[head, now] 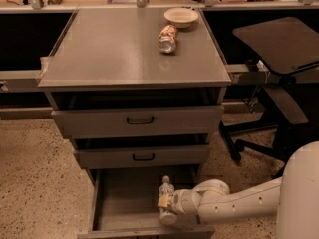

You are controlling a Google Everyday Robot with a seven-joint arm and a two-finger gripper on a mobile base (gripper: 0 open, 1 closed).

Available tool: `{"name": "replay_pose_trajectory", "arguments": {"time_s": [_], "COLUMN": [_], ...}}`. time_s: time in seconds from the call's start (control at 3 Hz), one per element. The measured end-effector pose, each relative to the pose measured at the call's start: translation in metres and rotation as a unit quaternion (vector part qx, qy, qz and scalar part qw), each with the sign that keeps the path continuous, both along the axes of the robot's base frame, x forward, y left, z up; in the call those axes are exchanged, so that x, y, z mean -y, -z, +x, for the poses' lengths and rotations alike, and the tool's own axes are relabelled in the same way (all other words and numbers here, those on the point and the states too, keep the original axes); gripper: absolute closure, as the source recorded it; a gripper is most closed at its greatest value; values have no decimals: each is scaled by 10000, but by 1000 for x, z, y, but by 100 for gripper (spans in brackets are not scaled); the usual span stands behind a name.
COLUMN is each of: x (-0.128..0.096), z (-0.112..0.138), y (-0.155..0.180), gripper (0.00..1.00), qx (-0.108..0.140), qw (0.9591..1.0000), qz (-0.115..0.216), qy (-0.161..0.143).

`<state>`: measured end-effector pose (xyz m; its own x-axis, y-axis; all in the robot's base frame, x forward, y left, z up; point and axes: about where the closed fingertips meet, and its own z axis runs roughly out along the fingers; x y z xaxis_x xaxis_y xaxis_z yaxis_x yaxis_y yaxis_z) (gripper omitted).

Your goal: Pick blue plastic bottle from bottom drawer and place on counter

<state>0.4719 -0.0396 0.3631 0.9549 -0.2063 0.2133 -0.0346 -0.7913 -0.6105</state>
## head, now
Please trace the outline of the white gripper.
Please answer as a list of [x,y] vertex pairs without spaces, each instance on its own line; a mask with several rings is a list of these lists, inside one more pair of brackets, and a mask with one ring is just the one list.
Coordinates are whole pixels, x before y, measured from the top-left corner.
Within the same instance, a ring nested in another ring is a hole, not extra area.
[[160,196],[158,207],[168,208],[177,215],[196,215],[201,195],[195,190],[177,190],[169,200],[168,195]]

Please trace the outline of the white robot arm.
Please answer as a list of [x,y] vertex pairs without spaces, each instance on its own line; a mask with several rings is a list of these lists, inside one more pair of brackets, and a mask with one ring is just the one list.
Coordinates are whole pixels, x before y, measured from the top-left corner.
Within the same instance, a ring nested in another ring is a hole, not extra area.
[[276,239],[319,239],[319,142],[297,149],[281,177],[237,193],[218,179],[176,190],[165,176],[158,208],[165,225],[175,224],[181,215],[208,224],[274,215]]

